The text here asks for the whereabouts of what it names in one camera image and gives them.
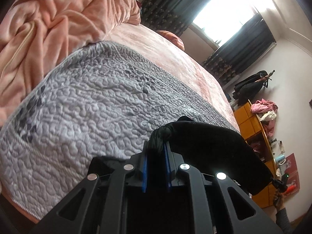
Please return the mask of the grey quilted bed cover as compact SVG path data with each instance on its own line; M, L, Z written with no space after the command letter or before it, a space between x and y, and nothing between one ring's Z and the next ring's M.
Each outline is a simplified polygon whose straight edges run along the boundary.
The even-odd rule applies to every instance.
M126 160L181 116L237 130L207 100L135 50L112 41L64 59L1 128L1 183L43 218L87 174L95 156Z

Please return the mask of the orange wooden cabinet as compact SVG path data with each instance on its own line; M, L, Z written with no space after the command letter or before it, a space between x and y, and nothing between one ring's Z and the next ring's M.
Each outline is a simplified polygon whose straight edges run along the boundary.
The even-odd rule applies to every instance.
M276 178L277 164L273 157L272 148L260 118L256 113L251 112L251 103L248 101L239 107L234 111L234 116L242 137L253 148L260 160L269 168L273 177ZM259 194L253 196L252 200L260 208L270 207L273 205L275 191L276 188L270 183Z

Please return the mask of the dark right window curtain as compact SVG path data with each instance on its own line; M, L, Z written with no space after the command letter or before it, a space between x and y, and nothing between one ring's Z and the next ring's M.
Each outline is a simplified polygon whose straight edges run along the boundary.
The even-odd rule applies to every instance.
M261 14L255 14L225 44L202 63L221 86L250 67L275 43Z

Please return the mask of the black pants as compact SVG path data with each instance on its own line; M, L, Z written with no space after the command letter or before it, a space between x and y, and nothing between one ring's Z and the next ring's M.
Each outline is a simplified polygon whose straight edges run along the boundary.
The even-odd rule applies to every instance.
M180 117L154 130L144 143L147 147L147 187L143 205L148 214L147 233L164 233L168 225L165 209L170 195L164 156L166 143L173 153L181 155L185 163L201 173L226 174L251 200L272 180L270 170L240 134L228 128L195 122L186 116ZM130 160L101 157L108 166Z

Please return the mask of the pink fleece blanket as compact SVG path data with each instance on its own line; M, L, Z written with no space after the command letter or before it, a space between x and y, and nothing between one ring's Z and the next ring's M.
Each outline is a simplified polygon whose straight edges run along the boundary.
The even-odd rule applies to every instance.
M140 21L136 0L16 0L1 23L1 123L64 58Z

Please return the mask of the pink clothes pile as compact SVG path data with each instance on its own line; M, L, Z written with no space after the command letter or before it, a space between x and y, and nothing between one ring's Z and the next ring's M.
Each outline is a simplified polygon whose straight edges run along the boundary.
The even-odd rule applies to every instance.
M278 106L270 100L257 100L251 104L251 113L255 113L260 117L267 137L272 138L276 124Z

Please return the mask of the dark window curtain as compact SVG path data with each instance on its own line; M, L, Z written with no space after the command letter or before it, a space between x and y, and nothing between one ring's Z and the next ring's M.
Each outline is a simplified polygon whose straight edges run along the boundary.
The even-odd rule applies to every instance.
M141 24L181 36L210 0L143 0Z
M250 67L275 43L261 14L255 14L225 44L202 63L221 86Z

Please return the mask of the dark left window curtain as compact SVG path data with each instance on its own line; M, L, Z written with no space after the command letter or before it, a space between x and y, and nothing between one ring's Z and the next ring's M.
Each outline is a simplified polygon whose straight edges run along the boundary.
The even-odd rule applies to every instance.
M210 0L143 0L141 24L181 36Z

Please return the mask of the black clothes on rack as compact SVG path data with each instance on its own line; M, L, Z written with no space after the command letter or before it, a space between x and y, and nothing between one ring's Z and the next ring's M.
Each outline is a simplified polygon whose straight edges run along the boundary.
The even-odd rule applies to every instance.
M261 70L237 83L233 91L233 98L236 100L236 104L242 106L248 100L252 100L263 87L268 88L269 80L274 73L275 70L269 74L265 70Z

